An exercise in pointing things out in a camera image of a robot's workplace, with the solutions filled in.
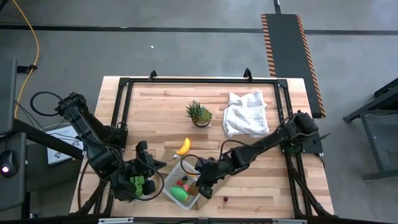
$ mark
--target black rubber mat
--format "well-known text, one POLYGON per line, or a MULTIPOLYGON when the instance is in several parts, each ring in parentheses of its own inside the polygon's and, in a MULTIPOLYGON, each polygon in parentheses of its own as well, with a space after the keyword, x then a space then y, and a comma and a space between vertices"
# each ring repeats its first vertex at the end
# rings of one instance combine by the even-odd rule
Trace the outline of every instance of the black rubber mat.
POLYGON ((270 75, 303 78, 313 118, 324 118, 326 113, 300 17, 263 14, 261 21, 270 75))

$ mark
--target white towel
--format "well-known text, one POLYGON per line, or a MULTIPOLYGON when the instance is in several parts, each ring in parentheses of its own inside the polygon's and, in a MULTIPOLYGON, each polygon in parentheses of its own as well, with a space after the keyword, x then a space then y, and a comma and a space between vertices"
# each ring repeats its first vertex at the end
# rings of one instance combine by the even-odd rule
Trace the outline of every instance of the white towel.
POLYGON ((248 134, 251 138, 259 138, 268 134, 266 106, 262 91, 255 91, 242 97, 230 93, 228 107, 224 110, 225 135, 231 138, 237 134, 248 134))

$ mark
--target black monitor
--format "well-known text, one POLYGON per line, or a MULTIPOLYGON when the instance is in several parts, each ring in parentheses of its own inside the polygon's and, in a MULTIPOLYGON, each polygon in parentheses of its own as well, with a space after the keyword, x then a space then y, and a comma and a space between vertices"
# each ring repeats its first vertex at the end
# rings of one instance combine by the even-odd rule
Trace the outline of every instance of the black monitor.
POLYGON ((14 124, 17 61, 0 58, 0 136, 9 134, 14 124))
POLYGON ((13 150, 19 165, 14 177, 0 174, 0 212, 21 205, 25 199, 26 134, 17 133, 0 138, 0 153, 13 150))

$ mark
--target concrete floor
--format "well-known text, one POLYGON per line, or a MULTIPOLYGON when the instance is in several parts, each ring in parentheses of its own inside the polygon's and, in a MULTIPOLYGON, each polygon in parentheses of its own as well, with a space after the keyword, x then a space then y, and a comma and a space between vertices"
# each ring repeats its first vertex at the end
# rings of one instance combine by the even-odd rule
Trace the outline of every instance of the concrete floor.
MULTIPOLYGON (((260 14, 274 12, 272 0, 18 2, 31 23, 55 25, 261 28, 260 14)), ((397 8, 394 0, 281 1, 282 13, 300 14, 306 29, 397 30, 397 8)), ((0 22, 23 20, 9 4, 0 12, 0 22)), ((37 35, 41 57, 21 100, 26 108, 30 96, 40 90, 63 96, 78 91, 93 111, 105 75, 148 75, 155 69, 159 75, 239 77, 249 67, 257 77, 269 76, 262 34, 39 31, 37 35)), ((348 125, 341 118, 398 77, 398 36, 307 39, 326 109, 326 118, 317 124, 321 133, 332 133, 323 148, 335 213, 396 223, 398 178, 362 181, 363 175, 376 171, 376 164, 361 123, 348 125)), ((32 63, 35 45, 30 31, 0 30, 0 52, 21 64, 32 63)), ((19 86, 24 77, 18 75, 19 86)), ((43 97, 37 106, 52 111, 56 103, 43 97)), ((20 117, 27 121, 22 113, 20 117)), ((61 120, 36 117, 43 125, 61 120)), ((67 214, 75 184, 71 180, 37 192, 32 211, 42 216, 67 214)))

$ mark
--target yellow banana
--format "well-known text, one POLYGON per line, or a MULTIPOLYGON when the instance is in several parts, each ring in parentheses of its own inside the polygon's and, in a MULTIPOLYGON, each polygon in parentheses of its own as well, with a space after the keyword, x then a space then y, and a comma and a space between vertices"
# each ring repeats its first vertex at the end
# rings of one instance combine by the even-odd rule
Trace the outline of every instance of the yellow banana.
POLYGON ((191 147, 191 140, 189 138, 185 138, 184 145, 177 151, 177 154, 182 156, 188 152, 189 148, 191 147))

